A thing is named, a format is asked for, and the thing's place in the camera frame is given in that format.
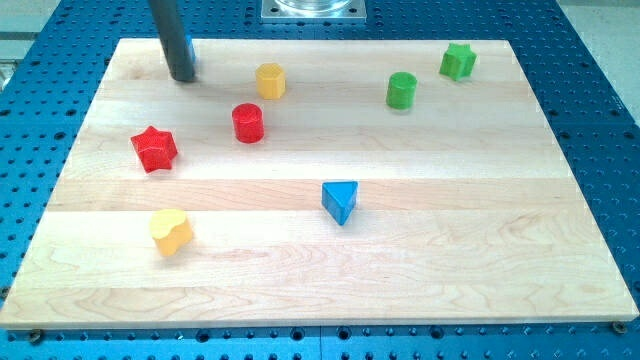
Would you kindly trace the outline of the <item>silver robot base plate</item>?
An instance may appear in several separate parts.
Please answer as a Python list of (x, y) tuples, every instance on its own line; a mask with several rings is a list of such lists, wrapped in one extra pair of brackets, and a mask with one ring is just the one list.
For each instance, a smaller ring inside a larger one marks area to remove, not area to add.
[(367, 20), (365, 0), (260, 0), (259, 8), (265, 24), (359, 24)]

